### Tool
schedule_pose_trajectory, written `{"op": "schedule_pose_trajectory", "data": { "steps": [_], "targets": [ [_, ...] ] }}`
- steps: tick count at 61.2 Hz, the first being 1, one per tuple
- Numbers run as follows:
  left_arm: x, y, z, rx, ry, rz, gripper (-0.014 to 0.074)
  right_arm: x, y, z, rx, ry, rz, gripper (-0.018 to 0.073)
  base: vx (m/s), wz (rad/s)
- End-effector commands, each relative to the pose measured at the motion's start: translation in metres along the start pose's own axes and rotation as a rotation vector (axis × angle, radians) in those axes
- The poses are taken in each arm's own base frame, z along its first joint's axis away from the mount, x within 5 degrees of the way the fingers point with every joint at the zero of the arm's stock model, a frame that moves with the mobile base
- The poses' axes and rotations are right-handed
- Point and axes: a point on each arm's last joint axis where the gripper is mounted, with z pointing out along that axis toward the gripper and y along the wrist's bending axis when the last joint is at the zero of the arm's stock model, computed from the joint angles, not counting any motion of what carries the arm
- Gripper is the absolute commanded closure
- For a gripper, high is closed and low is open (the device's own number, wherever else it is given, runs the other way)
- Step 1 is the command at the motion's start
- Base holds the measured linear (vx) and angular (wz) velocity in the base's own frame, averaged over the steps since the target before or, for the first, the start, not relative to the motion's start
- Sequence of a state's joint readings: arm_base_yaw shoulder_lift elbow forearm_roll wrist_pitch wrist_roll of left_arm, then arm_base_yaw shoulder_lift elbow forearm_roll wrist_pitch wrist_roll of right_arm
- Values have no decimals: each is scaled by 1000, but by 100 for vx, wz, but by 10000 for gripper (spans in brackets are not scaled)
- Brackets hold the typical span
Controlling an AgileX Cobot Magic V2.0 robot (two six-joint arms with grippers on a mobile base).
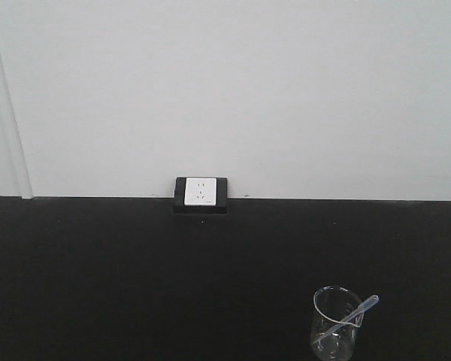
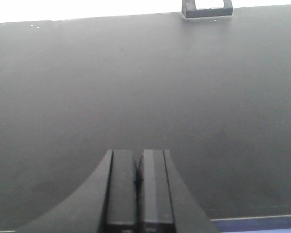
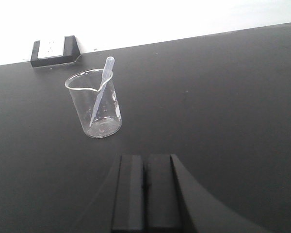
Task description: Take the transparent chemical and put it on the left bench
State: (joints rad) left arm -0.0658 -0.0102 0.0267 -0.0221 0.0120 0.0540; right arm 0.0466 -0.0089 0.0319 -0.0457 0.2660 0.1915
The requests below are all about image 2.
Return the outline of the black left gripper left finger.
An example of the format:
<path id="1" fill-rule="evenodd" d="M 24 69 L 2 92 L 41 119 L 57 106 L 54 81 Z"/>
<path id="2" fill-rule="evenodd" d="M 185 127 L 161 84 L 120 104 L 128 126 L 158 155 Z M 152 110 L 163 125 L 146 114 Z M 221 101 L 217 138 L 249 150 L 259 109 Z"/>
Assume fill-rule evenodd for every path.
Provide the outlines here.
<path id="1" fill-rule="evenodd" d="M 136 164 L 129 150 L 108 150 L 94 172 L 64 201 L 18 233 L 134 233 Z"/>

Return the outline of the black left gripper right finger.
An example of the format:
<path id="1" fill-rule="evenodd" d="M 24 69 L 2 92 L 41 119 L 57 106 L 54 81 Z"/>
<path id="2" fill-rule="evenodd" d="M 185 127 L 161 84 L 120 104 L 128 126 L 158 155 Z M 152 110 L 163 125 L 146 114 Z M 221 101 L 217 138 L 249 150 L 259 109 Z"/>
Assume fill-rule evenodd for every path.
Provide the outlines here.
<path id="1" fill-rule="evenodd" d="M 138 166 L 141 233 L 216 233 L 180 177 L 167 150 L 145 150 Z"/>

